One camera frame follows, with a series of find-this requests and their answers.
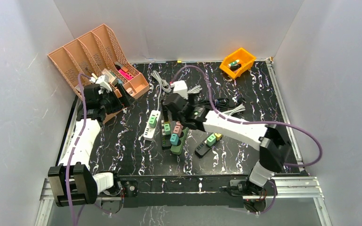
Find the white power strip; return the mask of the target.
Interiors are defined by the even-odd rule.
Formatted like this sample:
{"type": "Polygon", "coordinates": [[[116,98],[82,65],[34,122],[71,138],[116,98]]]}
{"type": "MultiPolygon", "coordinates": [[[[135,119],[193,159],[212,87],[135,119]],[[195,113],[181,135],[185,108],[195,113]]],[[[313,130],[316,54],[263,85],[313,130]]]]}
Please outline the white power strip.
{"type": "Polygon", "coordinates": [[[158,124],[159,124],[160,116],[161,116],[160,111],[158,111],[158,110],[151,111],[151,113],[148,117],[146,127],[143,132],[143,138],[145,140],[148,140],[148,141],[154,140],[154,136],[155,136],[158,124]]]}

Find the black power strip with USB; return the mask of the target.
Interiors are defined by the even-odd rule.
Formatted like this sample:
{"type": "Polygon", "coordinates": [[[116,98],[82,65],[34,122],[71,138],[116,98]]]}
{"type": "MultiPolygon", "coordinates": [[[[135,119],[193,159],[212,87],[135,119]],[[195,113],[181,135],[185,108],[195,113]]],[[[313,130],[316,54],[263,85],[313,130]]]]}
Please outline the black power strip with USB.
{"type": "Polygon", "coordinates": [[[195,154],[198,156],[198,158],[202,158],[204,157],[217,143],[219,143],[220,140],[216,141],[216,143],[212,146],[212,147],[208,147],[206,145],[206,139],[204,141],[202,141],[199,145],[197,145],[197,147],[195,148],[195,154]]]}

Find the pink plug adapter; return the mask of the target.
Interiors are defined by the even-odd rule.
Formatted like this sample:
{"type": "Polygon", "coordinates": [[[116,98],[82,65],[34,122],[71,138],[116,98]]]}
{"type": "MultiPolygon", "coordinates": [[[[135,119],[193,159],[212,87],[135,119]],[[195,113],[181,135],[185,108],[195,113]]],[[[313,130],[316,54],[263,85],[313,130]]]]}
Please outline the pink plug adapter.
{"type": "Polygon", "coordinates": [[[173,129],[173,134],[176,134],[178,137],[180,137],[182,134],[182,129],[183,125],[179,121],[177,121],[173,129]]]}

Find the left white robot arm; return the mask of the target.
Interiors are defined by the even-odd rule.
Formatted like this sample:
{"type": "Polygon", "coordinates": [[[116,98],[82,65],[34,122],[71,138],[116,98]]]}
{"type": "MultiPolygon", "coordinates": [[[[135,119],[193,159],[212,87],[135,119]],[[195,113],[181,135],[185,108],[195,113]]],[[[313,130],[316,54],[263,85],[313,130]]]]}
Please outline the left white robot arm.
{"type": "Polygon", "coordinates": [[[90,156],[96,137],[107,115],[129,107],[135,100],[122,84],[115,88],[121,96],[100,84],[90,84],[82,89],[82,105],[79,106],[74,134],[70,146],[57,166],[50,167],[48,179],[56,205],[94,204],[102,192],[118,195],[122,183],[113,171],[90,172],[90,156]]]}

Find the dark green power strip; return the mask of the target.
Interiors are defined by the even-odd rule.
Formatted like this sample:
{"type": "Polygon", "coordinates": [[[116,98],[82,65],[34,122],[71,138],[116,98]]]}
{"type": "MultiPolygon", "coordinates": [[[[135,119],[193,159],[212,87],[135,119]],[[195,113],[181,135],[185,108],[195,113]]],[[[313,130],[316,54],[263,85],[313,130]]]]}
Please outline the dark green power strip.
{"type": "Polygon", "coordinates": [[[188,131],[189,131],[188,127],[183,128],[182,134],[179,137],[180,138],[179,145],[178,146],[173,146],[172,145],[171,148],[170,148],[170,151],[171,151],[172,154],[180,155],[182,153],[183,147],[184,147],[184,144],[185,144],[185,141],[186,141],[186,138],[187,138],[188,131]]]}

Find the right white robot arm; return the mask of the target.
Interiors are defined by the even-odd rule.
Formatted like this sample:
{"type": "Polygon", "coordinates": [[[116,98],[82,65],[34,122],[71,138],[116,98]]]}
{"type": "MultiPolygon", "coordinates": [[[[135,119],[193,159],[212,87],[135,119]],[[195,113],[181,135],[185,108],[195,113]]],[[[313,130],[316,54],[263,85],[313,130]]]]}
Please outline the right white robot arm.
{"type": "Polygon", "coordinates": [[[259,151],[259,160],[246,182],[230,187],[239,190],[240,194],[260,194],[271,177],[283,171],[292,150],[288,132],[283,125],[241,121],[219,114],[208,106],[193,104],[179,94],[171,94],[165,99],[163,108],[171,113],[174,121],[180,122],[184,127],[220,133],[259,151]]]}

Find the mint green plug adapter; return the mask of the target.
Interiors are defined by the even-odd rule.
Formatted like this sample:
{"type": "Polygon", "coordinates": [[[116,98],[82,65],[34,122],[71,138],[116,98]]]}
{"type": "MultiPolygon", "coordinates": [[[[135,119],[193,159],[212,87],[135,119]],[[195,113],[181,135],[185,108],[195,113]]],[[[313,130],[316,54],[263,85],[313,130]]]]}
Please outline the mint green plug adapter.
{"type": "Polygon", "coordinates": [[[150,128],[155,128],[157,124],[157,116],[152,115],[150,116],[149,120],[148,120],[148,125],[150,128]]]}

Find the teal plug adapter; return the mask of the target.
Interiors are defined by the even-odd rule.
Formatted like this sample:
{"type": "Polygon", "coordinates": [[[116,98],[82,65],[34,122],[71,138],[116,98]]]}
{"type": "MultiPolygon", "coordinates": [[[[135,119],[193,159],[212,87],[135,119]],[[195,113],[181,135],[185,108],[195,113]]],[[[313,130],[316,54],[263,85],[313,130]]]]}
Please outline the teal plug adapter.
{"type": "Polygon", "coordinates": [[[171,137],[170,137],[171,145],[178,146],[179,140],[180,140],[180,138],[179,138],[178,134],[175,134],[175,133],[171,134],[171,137]]]}

